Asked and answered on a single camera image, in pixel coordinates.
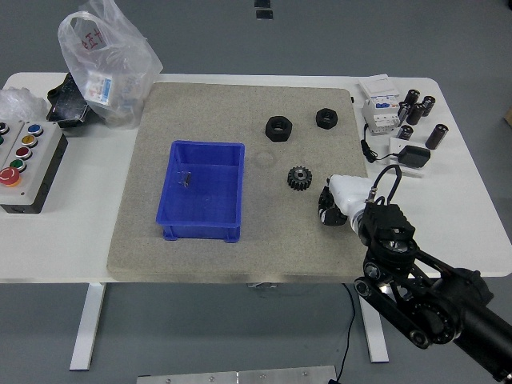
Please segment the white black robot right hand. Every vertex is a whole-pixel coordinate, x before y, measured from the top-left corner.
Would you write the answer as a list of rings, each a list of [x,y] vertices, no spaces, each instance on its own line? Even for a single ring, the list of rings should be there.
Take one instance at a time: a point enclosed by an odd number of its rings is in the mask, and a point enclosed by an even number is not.
[[[374,199],[377,188],[369,178],[333,174],[318,200],[318,215],[326,226],[343,226],[347,222],[358,231],[366,203]]]

